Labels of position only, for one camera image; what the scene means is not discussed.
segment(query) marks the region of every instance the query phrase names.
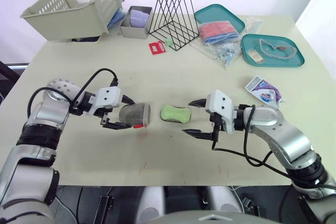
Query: beige plastic basket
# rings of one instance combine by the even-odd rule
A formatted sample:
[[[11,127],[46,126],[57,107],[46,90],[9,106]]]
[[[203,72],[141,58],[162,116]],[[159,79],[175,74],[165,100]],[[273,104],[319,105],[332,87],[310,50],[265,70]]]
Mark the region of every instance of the beige plastic basket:
[[[107,25],[124,0],[39,0],[22,14],[47,40],[108,34]]]

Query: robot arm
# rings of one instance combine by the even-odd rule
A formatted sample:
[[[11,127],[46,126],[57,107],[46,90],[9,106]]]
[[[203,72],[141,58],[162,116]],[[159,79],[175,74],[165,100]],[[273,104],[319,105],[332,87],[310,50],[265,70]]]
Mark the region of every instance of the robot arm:
[[[316,216],[322,222],[325,217],[336,213],[334,205],[330,207],[330,198],[336,199],[336,182],[327,172],[321,157],[315,153],[308,138],[295,126],[288,123],[282,113],[270,106],[234,107],[232,100],[219,90],[189,105],[204,107],[214,123],[212,133],[200,130],[184,130],[187,134],[213,141],[213,149],[218,141],[219,131],[233,134],[247,130],[261,137],[269,145],[280,164],[292,179],[294,188],[301,193],[307,204],[314,209],[319,205]]]
[[[43,102],[29,114],[17,144],[11,150],[0,173],[0,223],[54,223],[47,205],[56,196],[59,173],[51,168],[56,148],[69,114],[98,116],[101,125],[110,129],[131,127],[110,123],[107,118],[121,102],[133,104],[117,86],[100,89],[96,94],[83,92],[66,79],[51,80]]]

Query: red object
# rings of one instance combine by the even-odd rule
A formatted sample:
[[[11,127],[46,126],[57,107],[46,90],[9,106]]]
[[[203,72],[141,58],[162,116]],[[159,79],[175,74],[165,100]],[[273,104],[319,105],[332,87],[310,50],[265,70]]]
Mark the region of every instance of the red object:
[[[142,127],[143,127],[142,124],[138,124],[138,125],[134,125],[134,126],[133,126],[133,128],[135,128],[135,129],[142,128]]]
[[[157,41],[157,42],[150,43],[148,45],[149,45],[149,48],[151,49],[153,55],[157,55],[157,54],[161,54],[163,52],[166,52],[166,50],[164,49],[163,43],[160,40]]]
[[[236,29],[229,21],[217,21],[203,24],[199,27],[199,35],[205,41],[207,38],[220,36],[222,34],[236,33]]]

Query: purple package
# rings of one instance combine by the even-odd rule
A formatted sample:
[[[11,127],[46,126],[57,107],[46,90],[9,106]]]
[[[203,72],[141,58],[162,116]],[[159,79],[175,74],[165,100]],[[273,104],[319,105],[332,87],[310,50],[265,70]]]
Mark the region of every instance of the purple package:
[[[245,88],[267,105],[279,108],[279,103],[284,102],[279,90],[259,76],[255,76]]]
[[[255,88],[252,89],[252,91],[259,90],[259,89],[273,89],[275,91],[276,102],[278,103],[281,100],[281,94],[279,90],[273,85],[269,84],[267,81],[263,80],[259,82],[259,84],[255,86]]]

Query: small packet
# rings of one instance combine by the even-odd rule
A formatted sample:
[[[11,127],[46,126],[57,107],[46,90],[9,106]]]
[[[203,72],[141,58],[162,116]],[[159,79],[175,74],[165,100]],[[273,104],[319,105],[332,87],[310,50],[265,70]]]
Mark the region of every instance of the small packet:
[[[277,109],[280,102],[285,102],[279,90],[259,76],[255,76],[245,88],[263,103]]]
[[[247,54],[251,57],[252,60],[254,60],[255,63],[261,64],[265,62],[264,58],[258,53],[255,49],[250,49],[247,51]]]

